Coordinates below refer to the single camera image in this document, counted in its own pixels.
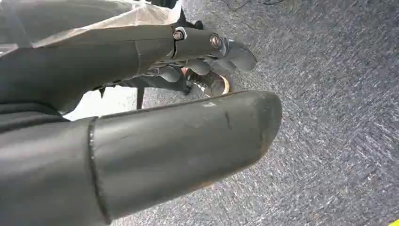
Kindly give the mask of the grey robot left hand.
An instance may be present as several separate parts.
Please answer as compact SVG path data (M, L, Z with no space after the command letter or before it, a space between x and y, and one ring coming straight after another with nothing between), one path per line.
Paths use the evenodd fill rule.
M140 74L173 50L170 26L138 26L21 44L1 56L1 225L107 225L265 155L282 117L267 91L62 117L87 91Z

